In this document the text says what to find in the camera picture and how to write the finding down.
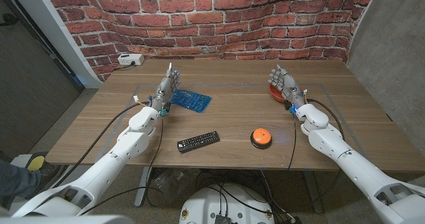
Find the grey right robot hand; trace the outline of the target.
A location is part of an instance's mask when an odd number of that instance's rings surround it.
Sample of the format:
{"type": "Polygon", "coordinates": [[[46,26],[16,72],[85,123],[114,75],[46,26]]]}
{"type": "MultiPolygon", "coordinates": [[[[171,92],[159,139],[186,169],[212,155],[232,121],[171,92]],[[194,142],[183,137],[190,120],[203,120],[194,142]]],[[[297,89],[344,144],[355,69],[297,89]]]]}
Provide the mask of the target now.
{"type": "Polygon", "coordinates": [[[286,110],[289,110],[290,108],[297,110],[301,106],[307,104],[304,92],[300,88],[299,84],[294,80],[293,76],[287,72],[287,70],[279,65],[276,69],[272,69],[269,74],[268,82],[281,94],[286,110]]]}

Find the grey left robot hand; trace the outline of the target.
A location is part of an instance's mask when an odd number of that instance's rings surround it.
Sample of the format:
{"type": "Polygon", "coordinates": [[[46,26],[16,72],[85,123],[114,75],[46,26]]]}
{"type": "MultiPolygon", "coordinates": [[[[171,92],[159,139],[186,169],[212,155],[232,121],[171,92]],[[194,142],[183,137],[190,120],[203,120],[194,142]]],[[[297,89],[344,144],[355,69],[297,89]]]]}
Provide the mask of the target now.
{"type": "Polygon", "coordinates": [[[154,108],[156,111],[162,111],[162,109],[165,109],[166,105],[171,102],[173,93],[176,91],[180,83],[179,72],[173,68],[172,62],[170,62],[163,80],[156,88],[150,107],[154,108]]]}

